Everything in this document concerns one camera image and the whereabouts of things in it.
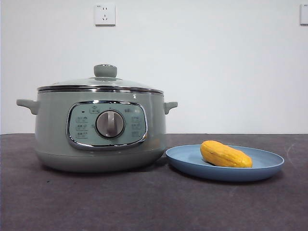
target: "control dial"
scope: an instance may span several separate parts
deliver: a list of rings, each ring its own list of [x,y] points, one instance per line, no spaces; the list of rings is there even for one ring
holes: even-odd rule
[[[96,130],[104,137],[112,138],[119,135],[124,128],[122,116],[115,111],[101,113],[96,120]]]

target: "glass lid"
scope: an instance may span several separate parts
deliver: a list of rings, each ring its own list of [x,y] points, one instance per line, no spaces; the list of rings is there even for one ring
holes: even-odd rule
[[[101,64],[94,66],[95,77],[69,80],[38,88],[38,91],[83,91],[83,90],[132,90],[163,94],[141,83],[116,78],[116,66]]]

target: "lid rim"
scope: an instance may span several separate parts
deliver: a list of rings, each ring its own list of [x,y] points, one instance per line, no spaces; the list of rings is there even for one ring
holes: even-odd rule
[[[55,86],[45,86],[39,87],[38,91],[43,90],[82,90],[82,89],[92,89],[92,90],[132,90],[132,91],[146,91],[164,94],[162,90],[150,89],[150,88],[139,88],[139,87],[121,87],[121,86],[90,86],[90,85],[55,85]]]

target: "table surface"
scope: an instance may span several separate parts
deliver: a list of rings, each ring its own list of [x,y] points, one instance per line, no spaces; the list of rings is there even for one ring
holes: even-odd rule
[[[168,147],[204,140],[274,152],[285,164],[244,183],[183,174],[165,154],[124,172],[68,173],[38,161],[34,134],[1,135],[1,230],[307,230],[307,134],[167,134]]]

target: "control panel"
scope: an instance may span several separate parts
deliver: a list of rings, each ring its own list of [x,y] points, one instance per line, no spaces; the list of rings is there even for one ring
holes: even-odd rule
[[[146,138],[146,114],[137,103],[80,102],[69,112],[66,134],[79,149],[133,145]]]

